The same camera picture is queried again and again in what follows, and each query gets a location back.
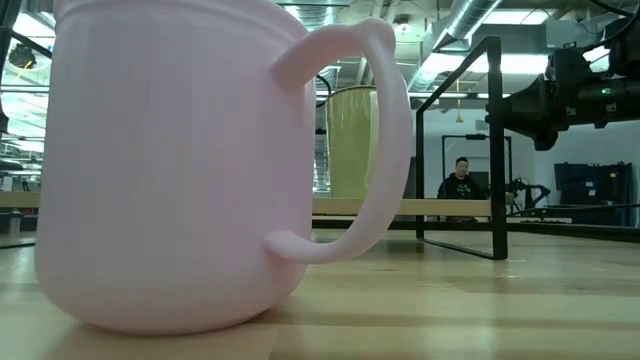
wooden table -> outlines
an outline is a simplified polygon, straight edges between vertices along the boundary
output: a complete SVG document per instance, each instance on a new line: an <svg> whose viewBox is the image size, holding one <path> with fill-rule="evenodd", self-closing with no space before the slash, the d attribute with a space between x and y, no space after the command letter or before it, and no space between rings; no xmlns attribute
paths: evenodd
<svg viewBox="0 0 640 360"><path fill-rule="evenodd" d="M331 241L335 232L316 233ZM0 251L2 360L640 359L640 247L511 234L492 262L390 232L362 257L309 268L300 288L251 323L176 338L78 324L53 307L33 249ZM486 250L488 233L428 233Z"/></svg>

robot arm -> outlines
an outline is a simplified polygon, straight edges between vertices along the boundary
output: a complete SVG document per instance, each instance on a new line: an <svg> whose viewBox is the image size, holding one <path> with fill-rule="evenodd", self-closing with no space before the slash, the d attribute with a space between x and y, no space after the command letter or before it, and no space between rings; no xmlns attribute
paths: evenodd
<svg viewBox="0 0 640 360"><path fill-rule="evenodd" d="M549 57L546 78L540 74L526 89L504 99L505 128L531 138L538 151L551 149L558 132L570 126L640 118L640 21L614 21L605 32L620 32L605 44L610 68L594 73L583 57L588 48L564 48Z"/></svg>

metal stand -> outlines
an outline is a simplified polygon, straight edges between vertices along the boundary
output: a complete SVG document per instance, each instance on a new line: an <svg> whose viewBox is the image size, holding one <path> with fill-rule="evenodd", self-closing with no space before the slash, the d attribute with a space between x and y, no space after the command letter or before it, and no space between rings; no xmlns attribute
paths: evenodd
<svg viewBox="0 0 640 360"><path fill-rule="evenodd" d="M462 76L462 74L484 53L489 63L489 143L491 157L491 231L493 234L493 253L467 249L461 246L428 240L424 237L424 216L416 217L416 237L419 241L441 246L485 259L504 260L508 257L507 220L505 206L505 169L504 169L504 118L502 101L502 44L500 38L485 38L467 56L460 67L447 77L433 95L420 107L416 116L416 197L424 199L424 112Z"/></svg>

fluorescent light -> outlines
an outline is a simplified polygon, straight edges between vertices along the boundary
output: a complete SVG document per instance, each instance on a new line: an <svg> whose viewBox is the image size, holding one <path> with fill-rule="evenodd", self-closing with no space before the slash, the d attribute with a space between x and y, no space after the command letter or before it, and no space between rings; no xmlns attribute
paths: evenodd
<svg viewBox="0 0 640 360"><path fill-rule="evenodd" d="M396 26L396 32L402 35L410 33L412 29L413 27L411 26L411 24L400 24Z"/></svg>
<svg viewBox="0 0 640 360"><path fill-rule="evenodd" d="M464 55L453 54L431 54L422 65L423 73L442 73L454 71L460 67L464 61ZM548 58L544 54L504 54L500 70L504 74L541 74L547 68ZM476 73L487 73L489 63L487 56L478 58L468 69Z"/></svg>
<svg viewBox="0 0 640 360"><path fill-rule="evenodd" d="M504 25L540 25L549 18L541 9L531 10L494 10L484 20L483 24Z"/></svg>
<svg viewBox="0 0 640 360"><path fill-rule="evenodd" d="M18 14L13 30L26 37L55 37L56 33L48 26L26 13Z"/></svg>
<svg viewBox="0 0 640 360"><path fill-rule="evenodd" d="M329 95L329 93L326 90L318 90L316 91L316 101L324 101L326 100L326 97ZM431 97L431 95L433 95L432 91L429 92L408 92L407 95L410 98L414 98L414 99L428 99ZM502 94L503 97L507 97L510 94ZM440 99L464 99L467 96L469 96L468 93L457 93L457 92L445 92L442 95L440 95ZM488 99L489 98L489 94L487 93L477 93L477 97L478 99Z"/></svg>

